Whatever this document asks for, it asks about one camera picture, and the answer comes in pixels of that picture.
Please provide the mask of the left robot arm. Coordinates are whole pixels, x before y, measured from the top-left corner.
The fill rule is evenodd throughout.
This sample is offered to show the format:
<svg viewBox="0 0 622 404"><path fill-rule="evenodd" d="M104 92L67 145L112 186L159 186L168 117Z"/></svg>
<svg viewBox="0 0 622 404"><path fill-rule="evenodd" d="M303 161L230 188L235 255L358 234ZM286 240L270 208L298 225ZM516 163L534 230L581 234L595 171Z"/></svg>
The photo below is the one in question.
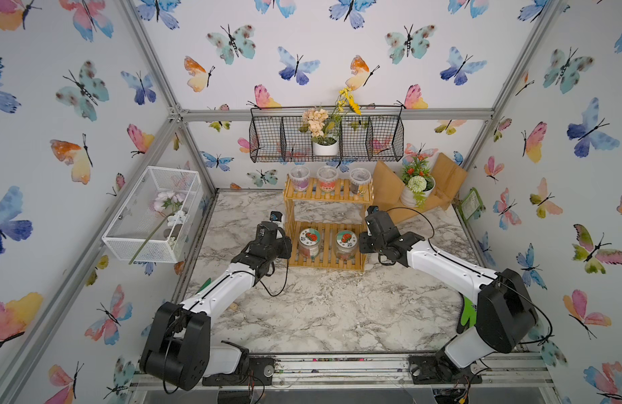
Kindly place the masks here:
<svg viewBox="0 0 622 404"><path fill-rule="evenodd" d="M292 239L282 222L282 213L272 211L222 275L181 303L162 304L140 359L143 373L184 391L203 379L248 380L250 351L230 342L214 345L211 328L236 299L274 274L277 259L292 257Z"/></svg>

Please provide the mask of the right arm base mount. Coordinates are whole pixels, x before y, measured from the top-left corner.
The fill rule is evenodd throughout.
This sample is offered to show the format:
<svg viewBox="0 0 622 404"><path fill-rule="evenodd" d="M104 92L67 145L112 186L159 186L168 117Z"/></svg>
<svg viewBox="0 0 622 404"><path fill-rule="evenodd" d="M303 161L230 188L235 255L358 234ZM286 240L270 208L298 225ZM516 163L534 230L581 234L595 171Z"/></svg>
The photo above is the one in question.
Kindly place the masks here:
<svg viewBox="0 0 622 404"><path fill-rule="evenodd" d="M415 385L481 384L483 381L481 375L472 372L471 366L457 367L442 351L433 355L411 355L408 373Z"/></svg>

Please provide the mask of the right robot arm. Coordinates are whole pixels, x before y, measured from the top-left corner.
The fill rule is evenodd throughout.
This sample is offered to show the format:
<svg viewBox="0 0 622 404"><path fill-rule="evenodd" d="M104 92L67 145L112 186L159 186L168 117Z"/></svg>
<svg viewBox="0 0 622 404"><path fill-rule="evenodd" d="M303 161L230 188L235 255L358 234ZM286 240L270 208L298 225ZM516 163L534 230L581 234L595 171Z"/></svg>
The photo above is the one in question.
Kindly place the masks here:
<svg viewBox="0 0 622 404"><path fill-rule="evenodd" d="M477 322L449 341L437 359L452 370L464 370L491 353L510 353L538 323L537 309L511 269L493 271L471 264L431 244L414 232L402 234L386 211L367 209L360 251L377 254L381 264L422 271L469 299Z"/></svg>

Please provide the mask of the purple seed jar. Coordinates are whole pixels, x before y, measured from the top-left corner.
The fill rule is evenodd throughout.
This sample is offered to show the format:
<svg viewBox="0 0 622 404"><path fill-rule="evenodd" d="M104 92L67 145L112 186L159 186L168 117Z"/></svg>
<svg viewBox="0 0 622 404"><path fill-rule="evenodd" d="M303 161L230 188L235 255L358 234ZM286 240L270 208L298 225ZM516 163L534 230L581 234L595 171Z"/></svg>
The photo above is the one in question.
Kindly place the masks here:
<svg viewBox="0 0 622 404"><path fill-rule="evenodd" d="M295 192L304 192L309 187L310 170L304 166L295 166L289 173Z"/></svg>

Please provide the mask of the two-tier bamboo shelf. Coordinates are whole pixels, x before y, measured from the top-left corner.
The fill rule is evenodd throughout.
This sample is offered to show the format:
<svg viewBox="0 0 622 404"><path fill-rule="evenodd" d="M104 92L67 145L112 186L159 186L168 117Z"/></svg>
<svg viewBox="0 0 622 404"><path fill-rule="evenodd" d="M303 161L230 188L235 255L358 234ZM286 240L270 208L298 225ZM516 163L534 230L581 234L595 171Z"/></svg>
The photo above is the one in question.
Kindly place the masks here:
<svg viewBox="0 0 622 404"><path fill-rule="evenodd" d="M350 260L339 259L337 256L336 237L339 232L352 231L356 234L365 230L364 215L373 202L373 184L365 187L365 192L359 195L351 193L351 182L347 179L338 179L335 190L331 194L324 193L319 188L317 178L311 178L306 190L297 192L290 178L287 179L283 199L285 203L285 229L292 239L292 257L289 264L292 267L307 267L316 269L348 270L362 272L365 269L366 257L358 252ZM340 219L329 220L328 213L318 213L310 221L297 220L295 207L297 202L309 202L313 207L325 208L328 204L338 204L350 211L359 213L359 222ZM310 258L302 254L300 234L305 229L319 231L319 255Z"/></svg>

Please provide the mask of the dark seed jar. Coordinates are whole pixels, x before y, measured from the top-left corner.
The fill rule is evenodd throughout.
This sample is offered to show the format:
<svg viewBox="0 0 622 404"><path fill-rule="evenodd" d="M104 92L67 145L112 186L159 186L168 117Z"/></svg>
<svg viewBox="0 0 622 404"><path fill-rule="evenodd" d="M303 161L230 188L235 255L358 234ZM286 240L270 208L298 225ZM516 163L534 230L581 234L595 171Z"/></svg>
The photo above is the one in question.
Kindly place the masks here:
<svg viewBox="0 0 622 404"><path fill-rule="evenodd" d="M364 195L372 181L371 173L364 168L353 168L350 171L350 192L352 195Z"/></svg>

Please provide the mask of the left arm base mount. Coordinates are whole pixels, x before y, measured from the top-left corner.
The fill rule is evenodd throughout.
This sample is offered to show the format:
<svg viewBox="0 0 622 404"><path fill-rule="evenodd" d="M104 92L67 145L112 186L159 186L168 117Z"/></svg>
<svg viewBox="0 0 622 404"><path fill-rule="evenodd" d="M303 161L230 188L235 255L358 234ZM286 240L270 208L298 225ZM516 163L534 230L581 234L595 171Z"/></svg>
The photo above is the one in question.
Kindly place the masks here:
<svg viewBox="0 0 622 404"><path fill-rule="evenodd" d="M250 351L230 341L212 346L209 362L201 379L204 386L272 384L275 359L252 355Z"/></svg>

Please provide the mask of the red seed jar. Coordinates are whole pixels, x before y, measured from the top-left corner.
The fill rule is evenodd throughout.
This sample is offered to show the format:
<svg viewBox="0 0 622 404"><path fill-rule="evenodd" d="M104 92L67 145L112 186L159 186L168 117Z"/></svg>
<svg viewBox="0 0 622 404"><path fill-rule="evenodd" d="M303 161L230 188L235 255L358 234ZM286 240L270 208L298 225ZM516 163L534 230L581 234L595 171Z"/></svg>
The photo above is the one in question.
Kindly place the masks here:
<svg viewBox="0 0 622 404"><path fill-rule="evenodd" d="M335 191L339 180L338 170L331 166L323 166L317 171L317 180L320 190L323 193L331 194Z"/></svg>

